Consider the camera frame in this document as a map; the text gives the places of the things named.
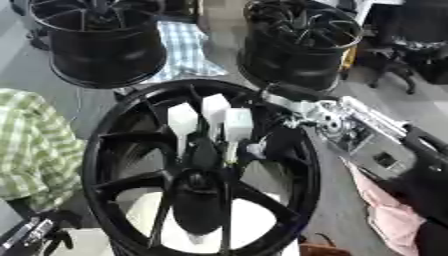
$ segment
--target chair wheel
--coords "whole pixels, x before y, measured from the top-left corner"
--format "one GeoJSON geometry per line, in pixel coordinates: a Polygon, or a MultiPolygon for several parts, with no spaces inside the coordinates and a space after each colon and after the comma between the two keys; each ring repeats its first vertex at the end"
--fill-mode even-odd
{"type": "Polygon", "coordinates": [[[348,79],[348,71],[342,71],[340,76],[341,76],[342,81],[347,80],[348,79]]]}
{"type": "Polygon", "coordinates": [[[378,88],[378,83],[370,83],[368,84],[370,88],[378,88]]]}

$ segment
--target metal robotic arm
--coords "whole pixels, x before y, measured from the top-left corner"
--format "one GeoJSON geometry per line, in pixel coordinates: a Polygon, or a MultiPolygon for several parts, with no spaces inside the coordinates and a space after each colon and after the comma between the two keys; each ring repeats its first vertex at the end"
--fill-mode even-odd
{"type": "Polygon", "coordinates": [[[337,154],[380,178],[396,177],[416,165],[442,171],[448,164],[448,144],[353,97],[294,101],[269,90],[261,97],[291,111],[285,126],[314,127],[337,154]]]}

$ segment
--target pink cloth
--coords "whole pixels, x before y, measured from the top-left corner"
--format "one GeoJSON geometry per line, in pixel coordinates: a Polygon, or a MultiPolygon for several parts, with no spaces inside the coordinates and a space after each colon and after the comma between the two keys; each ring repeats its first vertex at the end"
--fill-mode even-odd
{"type": "Polygon", "coordinates": [[[414,239],[425,219],[379,188],[355,165],[343,161],[352,173],[359,194],[369,204],[367,220],[370,226],[395,252],[405,256],[418,256],[414,239]]]}

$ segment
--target blue checkered cloth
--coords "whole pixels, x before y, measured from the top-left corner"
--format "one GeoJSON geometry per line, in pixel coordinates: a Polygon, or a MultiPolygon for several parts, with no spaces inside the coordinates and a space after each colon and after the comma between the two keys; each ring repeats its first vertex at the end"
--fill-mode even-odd
{"type": "Polygon", "coordinates": [[[144,83],[160,83],[182,74],[196,76],[220,76],[227,71],[208,61],[202,47],[208,40],[195,24],[159,21],[162,43],[167,49],[167,60],[162,70],[144,83]]]}

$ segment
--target chair leg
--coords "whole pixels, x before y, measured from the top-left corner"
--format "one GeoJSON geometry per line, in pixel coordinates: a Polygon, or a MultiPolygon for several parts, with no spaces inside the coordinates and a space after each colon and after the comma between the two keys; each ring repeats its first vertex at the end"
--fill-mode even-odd
{"type": "Polygon", "coordinates": [[[388,65],[384,65],[383,68],[377,73],[376,77],[368,84],[370,88],[378,88],[378,81],[389,71],[388,65]]]}
{"type": "Polygon", "coordinates": [[[412,77],[409,75],[409,71],[405,70],[391,70],[392,73],[399,76],[401,79],[403,79],[408,84],[408,89],[406,90],[406,93],[409,95],[415,94],[416,85],[414,80],[412,80],[412,77]]]}

